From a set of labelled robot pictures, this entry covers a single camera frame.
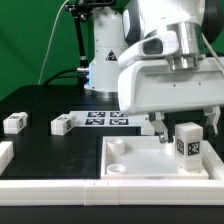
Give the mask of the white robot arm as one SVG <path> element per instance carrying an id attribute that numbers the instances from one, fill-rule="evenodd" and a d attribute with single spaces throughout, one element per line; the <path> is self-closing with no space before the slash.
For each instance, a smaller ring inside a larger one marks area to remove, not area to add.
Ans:
<path id="1" fill-rule="evenodd" d="M 117 23 L 94 11 L 96 53 L 86 92 L 118 98 L 125 114 L 147 114 L 162 142 L 171 112 L 201 109 L 217 134 L 224 106 L 224 57 L 211 44 L 224 29 L 219 0 L 130 0 Z"/>

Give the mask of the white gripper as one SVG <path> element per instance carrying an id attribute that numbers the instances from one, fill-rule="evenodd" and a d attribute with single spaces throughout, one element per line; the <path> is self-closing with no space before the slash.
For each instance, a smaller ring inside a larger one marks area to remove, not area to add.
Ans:
<path id="1" fill-rule="evenodd" d="M 150 113 L 161 144 L 168 142 L 162 112 L 205 108 L 205 134 L 215 136 L 219 106 L 224 105 L 224 72 L 214 58 L 202 60 L 198 70 L 187 71 L 171 71 L 166 60 L 138 61 L 119 75 L 118 101 L 125 114 Z"/>

